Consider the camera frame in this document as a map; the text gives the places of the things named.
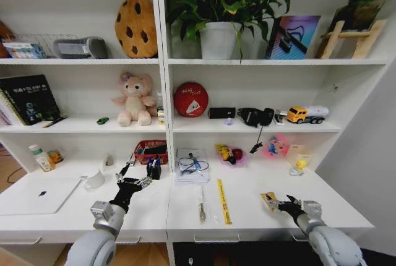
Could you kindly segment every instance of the wooden floor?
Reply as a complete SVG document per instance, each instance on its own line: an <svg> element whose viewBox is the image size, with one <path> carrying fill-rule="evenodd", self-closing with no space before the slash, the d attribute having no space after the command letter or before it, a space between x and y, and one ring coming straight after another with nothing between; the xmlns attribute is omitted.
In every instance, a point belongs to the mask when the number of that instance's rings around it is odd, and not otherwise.
<svg viewBox="0 0 396 266"><path fill-rule="evenodd" d="M0 193L10 187L12 184L7 182L11 173L20 168L19 164L7 153L0 148ZM16 182L23 177L26 172L20 169L13 174L9 181ZM54 266L63 266L67 253L71 245L67 245L55 262ZM8 254L0 248L0 265L1 266L28 266L30 264L19 260ZM135 246L117 246L116 256L112 266L167 266L168 253L165 243L142 243Z"/></svg>

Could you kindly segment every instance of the wooden easel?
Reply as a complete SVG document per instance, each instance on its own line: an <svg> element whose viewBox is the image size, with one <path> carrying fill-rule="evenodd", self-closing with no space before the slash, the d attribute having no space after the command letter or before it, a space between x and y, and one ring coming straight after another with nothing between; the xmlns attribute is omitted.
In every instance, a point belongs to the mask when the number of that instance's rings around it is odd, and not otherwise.
<svg viewBox="0 0 396 266"><path fill-rule="evenodd" d="M328 59L332 54L338 39L357 38L355 52L352 59L364 59L369 53L372 45L385 27L386 20L377 20L367 32L341 32L345 21L341 20L335 24L333 32L322 36L323 40L316 53L317 59Z"/></svg>

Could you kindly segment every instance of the toy truck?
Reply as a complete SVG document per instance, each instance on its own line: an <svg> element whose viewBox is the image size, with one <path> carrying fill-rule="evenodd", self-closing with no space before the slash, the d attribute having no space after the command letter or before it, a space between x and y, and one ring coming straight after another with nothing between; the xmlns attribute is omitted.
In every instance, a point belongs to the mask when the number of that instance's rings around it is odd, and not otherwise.
<svg viewBox="0 0 396 266"><path fill-rule="evenodd" d="M310 122L311 124L322 124L326 116L329 114L329 109L324 106L308 106L308 107L292 107L287 112L287 120L302 124Z"/></svg>

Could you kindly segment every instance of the robotic arm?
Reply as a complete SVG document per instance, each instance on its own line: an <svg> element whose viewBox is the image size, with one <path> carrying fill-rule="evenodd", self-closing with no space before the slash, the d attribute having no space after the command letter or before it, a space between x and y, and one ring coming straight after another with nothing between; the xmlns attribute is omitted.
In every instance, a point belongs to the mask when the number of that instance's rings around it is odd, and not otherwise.
<svg viewBox="0 0 396 266"><path fill-rule="evenodd" d="M293 196L287 195L290 201L279 201L272 195L265 195L268 206L272 210L287 212L293 218L324 266L367 266L357 243L344 232L326 226L317 207L303 210L301 201Z"/></svg>
<svg viewBox="0 0 396 266"><path fill-rule="evenodd" d="M141 191L152 183L151 174L142 179L124 178L131 159L119 174L116 174L119 191L109 201L96 201L91 212L95 217L90 231L79 238L67 255L68 266L105 266L110 265L116 253L116 238L128 212L129 203L134 193Z"/></svg>

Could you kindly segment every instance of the drawer handle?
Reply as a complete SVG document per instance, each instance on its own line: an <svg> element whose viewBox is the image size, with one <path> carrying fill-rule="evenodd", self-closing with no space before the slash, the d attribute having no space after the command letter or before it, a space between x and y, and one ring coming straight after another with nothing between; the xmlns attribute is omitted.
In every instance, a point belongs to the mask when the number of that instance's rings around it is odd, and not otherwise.
<svg viewBox="0 0 396 266"><path fill-rule="evenodd" d="M199 239L197 236L194 235L194 242L195 243L238 243L241 241L239 234L237 235L236 239L224 239L224 240L205 240Z"/></svg>
<svg viewBox="0 0 396 266"><path fill-rule="evenodd" d="M291 237L293 238L293 240L296 241L296 242L309 242L309 240L307 238L306 239L299 239L299 238L296 238L293 233L290 233L290 234L291 234Z"/></svg>
<svg viewBox="0 0 396 266"><path fill-rule="evenodd" d="M135 241L116 241L116 244L122 246L133 246L134 244L138 244L140 242L140 236Z"/></svg>
<svg viewBox="0 0 396 266"><path fill-rule="evenodd" d="M43 238L40 236L37 238L35 241L1 241L0 245L8 245L8 246L34 246L36 244L39 244L43 240Z"/></svg>

